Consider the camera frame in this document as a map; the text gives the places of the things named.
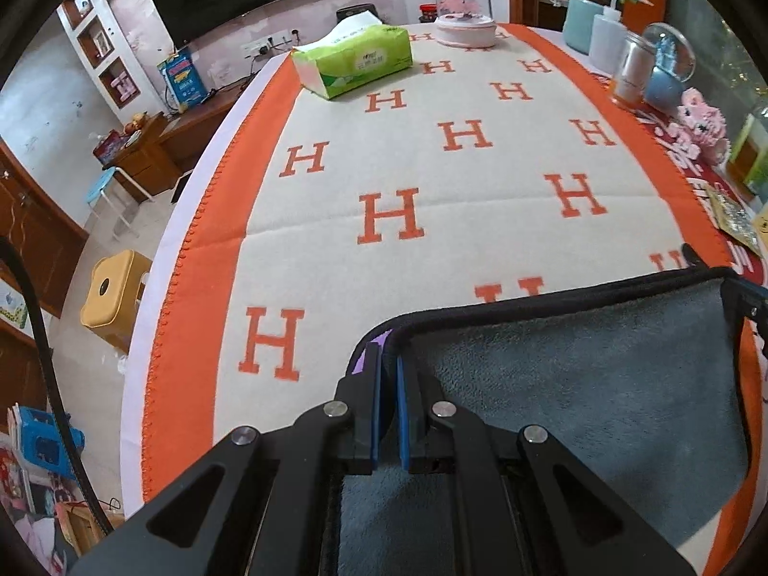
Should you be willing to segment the blue stool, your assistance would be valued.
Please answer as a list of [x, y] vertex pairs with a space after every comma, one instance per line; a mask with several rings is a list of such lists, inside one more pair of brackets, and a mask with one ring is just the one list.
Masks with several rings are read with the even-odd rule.
[[130, 234], [137, 235], [138, 232], [133, 228], [133, 220], [125, 216], [130, 204], [124, 202], [116, 191], [116, 183], [122, 178], [135, 192], [139, 194], [143, 202], [155, 202], [155, 198], [146, 190], [135, 178], [130, 176], [125, 169], [120, 167], [111, 167], [103, 170], [100, 177], [93, 183], [84, 198], [88, 210], [98, 220], [102, 218], [99, 212], [99, 205], [104, 203], [117, 216], [122, 227]]

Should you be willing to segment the glass dome with pink base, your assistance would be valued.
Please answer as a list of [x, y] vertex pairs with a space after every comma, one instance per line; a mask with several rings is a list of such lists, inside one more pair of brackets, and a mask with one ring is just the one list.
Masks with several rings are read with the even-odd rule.
[[491, 49], [497, 25], [492, 0], [435, 0], [436, 20], [432, 35], [444, 46]]

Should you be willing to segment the orange and cream H blanket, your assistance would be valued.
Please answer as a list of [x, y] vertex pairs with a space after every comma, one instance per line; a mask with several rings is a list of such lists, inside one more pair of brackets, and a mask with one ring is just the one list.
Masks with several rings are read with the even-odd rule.
[[237, 425], [327, 400], [393, 316], [681, 268], [668, 202], [528, 30], [463, 49], [414, 26], [409, 69], [335, 100], [285, 57], [254, 78], [154, 256], [122, 404], [126, 510]]

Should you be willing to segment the wooden tv cabinet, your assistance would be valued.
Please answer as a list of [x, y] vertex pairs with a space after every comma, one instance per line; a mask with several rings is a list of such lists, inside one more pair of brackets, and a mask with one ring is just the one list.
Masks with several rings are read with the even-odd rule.
[[228, 84], [211, 99], [176, 117], [156, 113], [144, 124], [137, 141], [121, 150], [106, 168], [120, 168], [117, 181], [138, 202], [143, 202], [146, 196], [125, 174], [151, 195], [173, 189], [183, 173], [192, 170], [201, 159], [248, 84], [248, 78]]

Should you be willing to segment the pink toy figure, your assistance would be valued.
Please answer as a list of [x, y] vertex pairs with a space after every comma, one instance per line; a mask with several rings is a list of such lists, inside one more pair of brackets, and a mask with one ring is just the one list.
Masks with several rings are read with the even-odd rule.
[[681, 104], [669, 123], [668, 132], [690, 160], [717, 167], [730, 155], [725, 117], [719, 108], [710, 106], [696, 88], [682, 92]]

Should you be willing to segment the teal container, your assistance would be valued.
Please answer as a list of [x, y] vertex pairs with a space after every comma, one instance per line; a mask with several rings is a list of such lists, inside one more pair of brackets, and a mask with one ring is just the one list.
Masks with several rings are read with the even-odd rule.
[[567, 47], [587, 55], [594, 18], [601, 13], [603, 5], [592, 0], [569, 0], [563, 25], [563, 39]]

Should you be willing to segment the green tissue pack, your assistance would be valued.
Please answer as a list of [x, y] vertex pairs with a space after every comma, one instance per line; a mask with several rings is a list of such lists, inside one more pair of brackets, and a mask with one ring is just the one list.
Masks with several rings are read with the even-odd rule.
[[314, 43], [291, 51], [303, 87], [334, 99], [413, 65], [409, 31], [370, 11], [346, 17]]

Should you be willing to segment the snow globe blue base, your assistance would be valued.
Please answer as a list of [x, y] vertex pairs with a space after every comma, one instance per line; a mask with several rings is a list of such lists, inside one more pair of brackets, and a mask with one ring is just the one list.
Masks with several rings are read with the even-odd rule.
[[642, 36], [656, 48], [644, 101], [664, 115], [674, 116], [686, 84], [695, 73], [694, 48], [680, 30], [665, 22], [652, 22]]

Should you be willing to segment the blue plastic crate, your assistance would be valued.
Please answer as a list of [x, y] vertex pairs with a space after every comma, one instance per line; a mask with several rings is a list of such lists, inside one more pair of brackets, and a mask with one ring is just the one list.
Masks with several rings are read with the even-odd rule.
[[74, 479], [72, 463], [66, 455], [64, 442], [57, 430], [52, 413], [40, 409], [16, 406], [18, 438], [26, 462], [45, 469], [53, 475]]

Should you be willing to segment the purple and grey towel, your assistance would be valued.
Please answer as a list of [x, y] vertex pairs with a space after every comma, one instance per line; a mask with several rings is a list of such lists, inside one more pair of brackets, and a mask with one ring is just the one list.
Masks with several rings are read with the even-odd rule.
[[745, 360], [693, 360], [684, 270], [539, 297], [396, 317], [380, 347], [379, 468], [333, 498], [328, 575], [459, 575], [449, 481], [402, 466], [396, 361], [491, 427], [548, 429], [677, 552], [744, 486], [759, 424]]

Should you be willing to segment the glass jar with amber liquid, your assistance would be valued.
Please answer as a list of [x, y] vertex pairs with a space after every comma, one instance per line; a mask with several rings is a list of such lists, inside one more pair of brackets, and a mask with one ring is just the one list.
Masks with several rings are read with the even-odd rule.
[[655, 44], [638, 34], [626, 34], [609, 84], [609, 94], [617, 106], [633, 110], [642, 103], [655, 60]]

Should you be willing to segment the white wall shelf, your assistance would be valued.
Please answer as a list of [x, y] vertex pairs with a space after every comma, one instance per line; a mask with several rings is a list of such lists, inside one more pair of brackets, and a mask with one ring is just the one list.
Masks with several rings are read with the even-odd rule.
[[108, 0], [62, 0], [57, 16], [96, 91], [121, 123], [164, 110]]

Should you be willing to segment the yellow plastic stool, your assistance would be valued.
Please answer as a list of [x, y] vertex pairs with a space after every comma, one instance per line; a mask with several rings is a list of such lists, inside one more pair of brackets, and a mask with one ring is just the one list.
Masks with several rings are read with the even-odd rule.
[[103, 257], [91, 272], [90, 287], [79, 321], [104, 342], [128, 354], [139, 303], [141, 303], [144, 277], [152, 261], [133, 250]]

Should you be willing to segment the white squeeze bottle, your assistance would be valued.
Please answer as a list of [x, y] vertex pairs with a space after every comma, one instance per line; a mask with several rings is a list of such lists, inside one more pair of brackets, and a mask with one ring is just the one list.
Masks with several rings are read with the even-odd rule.
[[[621, 21], [622, 12], [618, 9], [621, 0], [611, 0], [604, 5], [603, 12], [596, 14], [592, 22], [591, 42], [589, 42], [589, 62], [606, 75], [616, 73], [621, 48], [624, 45], [627, 27]], [[630, 0], [635, 3], [653, 6], [649, 0]]]

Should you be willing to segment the blue box on cabinet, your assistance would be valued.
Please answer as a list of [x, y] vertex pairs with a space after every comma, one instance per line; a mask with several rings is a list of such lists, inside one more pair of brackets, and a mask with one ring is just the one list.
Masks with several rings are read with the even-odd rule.
[[207, 99], [208, 90], [192, 62], [192, 53], [188, 47], [179, 49], [161, 61], [157, 70], [181, 113], [199, 106]]

